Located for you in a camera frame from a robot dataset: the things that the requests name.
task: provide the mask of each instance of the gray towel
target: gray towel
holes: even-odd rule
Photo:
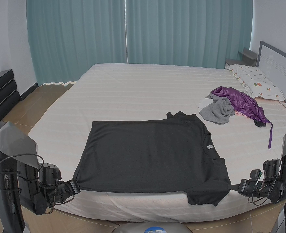
[[[203,119],[217,124],[225,124],[229,121],[229,117],[235,114],[234,107],[228,98],[219,97],[212,93],[206,98],[213,99],[214,103],[209,104],[199,111]]]

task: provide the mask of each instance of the nightstand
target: nightstand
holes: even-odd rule
[[[243,48],[242,52],[238,52],[242,55],[242,60],[226,59],[225,67],[230,65],[245,65],[245,66],[255,66],[257,63],[257,53],[252,52],[249,49]]]

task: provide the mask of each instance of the brown tile floor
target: brown tile floor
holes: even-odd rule
[[[32,129],[45,111],[72,85],[43,85],[19,102],[3,119],[11,121],[25,134]],[[269,204],[250,212],[211,222],[185,223],[194,233],[268,233],[283,203]],[[32,233],[110,233],[125,222],[89,219],[55,210],[51,215],[37,216],[23,209],[24,219]]]

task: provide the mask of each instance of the purple clothing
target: purple clothing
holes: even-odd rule
[[[273,124],[265,117],[263,108],[258,106],[255,99],[232,87],[227,88],[220,86],[219,88],[211,91],[211,93],[219,97],[227,97],[232,103],[234,110],[241,112],[247,117],[260,122],[269,122],[271,124],[271,128],[268,148],[270,149],[271,138],[273,135]]]

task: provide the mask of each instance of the white headboard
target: white headboard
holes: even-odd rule
[[[286,97],[286,53],[261,41],[257,66]]]

